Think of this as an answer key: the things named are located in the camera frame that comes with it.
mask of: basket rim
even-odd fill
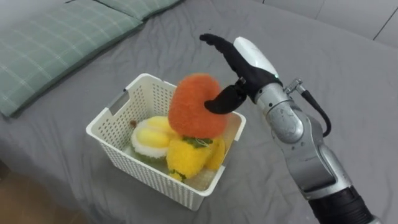
[[[162,81],[162,82],[164,82],[164,83],[166,83],[166,84],[168,84],[168,85],[172,85],[172,86],[176,87],[176,85],[171,84],[171,83],[169,83],[169,82],[167,82],[167,81],[161,80],[160,78],[157,78],[157,77],[155,77],[155,76],[153,76],[153,75],[150,75],[150,74],[148,74],[148,73],[142,73],[142,74],[140,74],[137,78],[135,78],[130,84],[128,84],[128,86],[125,87],[125,90],[130,89],[135,83],[137,83],[141,78],[144,78],[144,77],[151,77],[151,78],[154,78],[154,79],[156,79],[156,80]],[[213,180],[211,181],[210,185],[208,186],[208,188],[207,188],[206,190],[202,190],[202,191],[201,191],[201,190],[196,190],[196,189],[194,189],[194,188],[188,186],[187,184],[185,184],[185,183],[183,183],[183,182],[180,182],[180,181],[177,181],[177,180],[175,180],[174,178],[170,177],[169,175],[167,175],[167,174],[165,174],[165,173],[163,173],[163,172],[161,172],[161,171],[159,171],[159,170],[157,170],[157,169],[155,169],[155,168],[153,168],[153,167],[151,167],[151,166],[149,166],[149,165],[147,165],[147,164],[141,162],[140,160],[138,160],[138,159],[136,159],[136,158],[133,158],[133,157],[129,156],[128,154],[126,154],[126,153],[123,152],[122,150],[117,149],[116,147],[110,145],[109,143],[107,143],[106,141],[102,140],[102,139],[99,138],[97,135],[95,135],[95,134],[93,133],[93,131],[92,131],[92,130],[93,130],[93,126],[94,126],[94,125],[96,124],[96,122],[97,122],[98,120],[100,120],[106,113],[110,113],[108,107],[104,108],[104,109],[103,109],[103,110],[102,110],[102,111],[101,111],[101,112],[100,112],[100,113],[87,125],[87,127],[86,127],[86,133],[87,133],[89,136],[93,137],[94,139],[96,139],[96,140],[99,141],[100,143],[105,144],[106,146],[108,146],[108,147],[109,147],[110,149],[112,149],[113,151],[116,151],[116,152],[119,153],[120,155],[122,155],[122,156],[124,156],[125,158],[129,159],[131,162],[138,163],[139,165],[141,165],[141,166],[143,166],[143,167],[145,167],[145,168],[147,168],[147,169],[150,169],[150,170],[154,171],[156,174],[159,174],[159,175],[161,175],[161,176],[163,176],[163,177],[165,177],[165,178],[171,180],[172,182],[174,182],[174,183],[176,183],[176,184],[178,184],[178,185],[181,185],[181,186],[187,188],[188,190],[191,190],[192,192],[195,192],[196,194],[198,194],[198,195],[200,195],[200,196],[202,196],[202,197],[207,197],[207,196],[209,196],[210,194],[213,193],[213,191],[214,191],[214,189],[215,189],[215,187],[216,187],[218,181],[219,181],[220,178],[221,178],[221,175],[223,174],[223,172],[224,172],[224,170],[225,170],[225,166],[220,166],[220,168],[216,171],[216,175],[214,176]],[[234,140],[235,140],[235,141],[238,141],[239,138],[241,137],[241,134],[242,134],[242,132],[243,132],[243,129],[244,129],[245,125],[246,125],[246,117],[243,116],[242,114],[238,113],[238,112],[235,112],[235,111],[233,111],[232,113],[238,115],[239,118],[241,119],[241,124],[239,125],[238,131],[236,132],[236,135],[235,135],[235,137],[234,137]]]

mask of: green plaid pillow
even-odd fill
[[[0,34],[0,112],[10,116],[142,22],[92,0],[56,7]]]
[[[143,20],[181,0],[97,0],[136,19]]]

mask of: yellow plush fruit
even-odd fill
[[[182,139],[172,139],[166,155],[169,170],[188,179],[197,175],[211,156],[211,145],[195,148]]]
[[[149,147],[167,147],[170,143],[170,137],[167,133],[153,128],[141,128],[137,132],[139,143]]]
[[[224,139],[222,138],[216,139],[212,148],[213,148],[213,153],[210,156],[210,158],[207,160],[205,167],[209,170],[218,170],[225,156],[226,148],[225,148]]]
[[[178,181],[182,181],[182,177],[178,173],[172,173],[172,174],[169,174],[169,176],[173,177],[174,179],[176,179]]]
[[[166,116],[154,116],[147,120],[147,125],[154,128],[159,128],[170,134],[175,134],[176,132],[170,127],[169,119]]]

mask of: robotic arm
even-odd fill
[[[272,64],[245,38],[238,37],[233,44],[212,34],[203,34],[200,39],[214,45],[239,78],[214,100],[205,102],[205,107],[216,114],[230,113],[247,96],[260,107],[274,141],[284,153],[291,176],[321,224],[381,224],[323,142],[330,133],[330,120],[302,81],[296,79],[283,88]],[[289,96],[294,91],[322,115],[327,126],[324,133],[321,124]]]

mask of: bed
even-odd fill
[[[115,168],[87,124],[141,73],[177,83],[208,72],[226,86],[236,75],[199,40],[210,32],[254,42],[288,84],[296,77],[332,121],[325,142],[373,214],[398,222],[397,49],[247,0],[186,0],[99,55],[24,109],[0,118],[0,158],[46,186],[93,223],[317,223],[282,155],[249,101],[248,118],[213,194],[191,212]],[[297,103],[321,120],[299,96]]]

